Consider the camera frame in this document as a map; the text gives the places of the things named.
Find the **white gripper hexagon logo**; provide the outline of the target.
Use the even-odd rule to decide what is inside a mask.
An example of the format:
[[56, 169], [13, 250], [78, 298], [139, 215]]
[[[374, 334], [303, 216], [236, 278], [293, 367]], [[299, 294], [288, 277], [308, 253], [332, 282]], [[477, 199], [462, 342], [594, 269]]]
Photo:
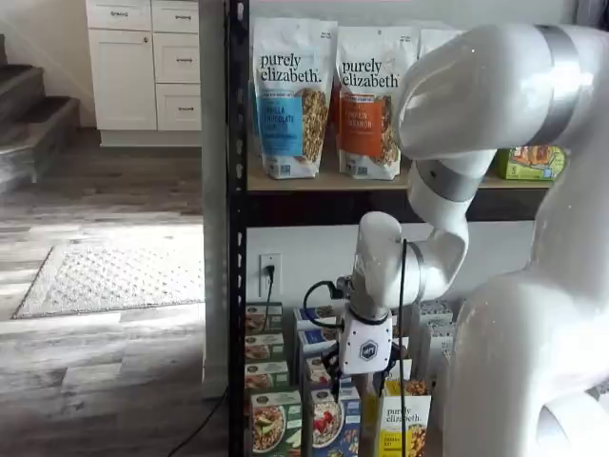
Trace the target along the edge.
[[346, 308], [338, 332], [338, 349], [322, 356], [329, 376], [329, 389], [334, 400], [339, 399], [341, 379], [344, 375], [360, 375], [385, 370], [386, 377], [400, 375], [401, 346], [392, 343], [392, 317], [386, 311], [380, 320], [358, 316]]

